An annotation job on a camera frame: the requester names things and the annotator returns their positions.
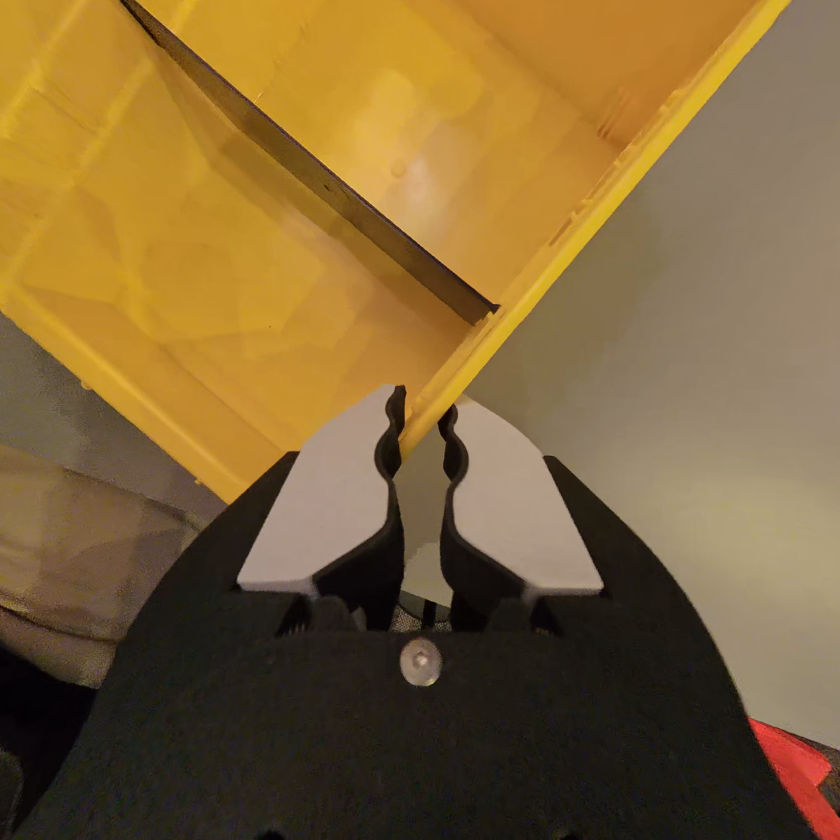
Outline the person's leg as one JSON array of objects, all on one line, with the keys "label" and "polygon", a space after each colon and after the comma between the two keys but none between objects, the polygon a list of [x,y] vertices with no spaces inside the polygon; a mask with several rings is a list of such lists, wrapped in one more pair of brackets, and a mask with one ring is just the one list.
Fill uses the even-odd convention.
[{"label": "person's leg", "polygon": [[2,645],[56,679],[99,688],[199,531],[156,500],[2,446]]}]

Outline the yellow plastic bin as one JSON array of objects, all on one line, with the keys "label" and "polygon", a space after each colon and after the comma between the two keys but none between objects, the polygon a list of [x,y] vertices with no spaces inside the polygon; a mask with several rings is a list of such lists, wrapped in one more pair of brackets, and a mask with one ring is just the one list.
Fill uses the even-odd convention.
[{"label": "yellow plastic bin", "polygon": [[121,2],[2,2],[2,314],[225,501],[380,385],[414,448],[789,2],[139,2],[499,310],[471,325]]}]

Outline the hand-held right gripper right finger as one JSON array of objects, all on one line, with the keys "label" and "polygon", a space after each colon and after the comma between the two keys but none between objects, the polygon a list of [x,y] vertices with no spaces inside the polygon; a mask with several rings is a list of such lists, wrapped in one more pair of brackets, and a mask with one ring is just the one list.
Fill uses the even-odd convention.
[{"label": "hand-held right gripper right finger", "polygon": [[457,599],[491,614],[506,599],[591,596],[604,582],[540,449],[466,396],[438,423],[449,479],[440,567]]}]

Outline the black bin divider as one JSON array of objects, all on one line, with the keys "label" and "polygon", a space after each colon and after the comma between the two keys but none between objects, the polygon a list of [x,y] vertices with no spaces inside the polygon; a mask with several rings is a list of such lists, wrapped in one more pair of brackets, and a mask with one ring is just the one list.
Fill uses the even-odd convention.
[{"label": "black bin divider", "polygon": [[145,7],[121,5],[224,116],[399,267],[471,325],[499,310],[295,140]]}]

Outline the red plastic object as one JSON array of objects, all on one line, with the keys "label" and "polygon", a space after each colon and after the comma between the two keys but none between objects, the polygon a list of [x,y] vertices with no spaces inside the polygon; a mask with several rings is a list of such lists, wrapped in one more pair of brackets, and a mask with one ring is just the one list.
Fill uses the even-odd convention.
[{"label": "red plastic object", "polygon": [[820,788],[832,765],[818,749],[796,736],[761,721],[749,719],[752,732],[787,794],[814,834],[839,838],[839,817]]}]

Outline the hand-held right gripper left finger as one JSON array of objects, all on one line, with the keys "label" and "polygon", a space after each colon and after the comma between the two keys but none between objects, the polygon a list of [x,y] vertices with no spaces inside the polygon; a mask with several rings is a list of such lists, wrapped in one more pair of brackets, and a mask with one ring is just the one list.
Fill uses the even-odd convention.
[{"label": "hand-held right gripper left finger", "polygon": [[394,477],[406,388],[382,385],[297,453],[238,573],[245,592],[339,597],[350,612],[392,617],[405,538]]}]

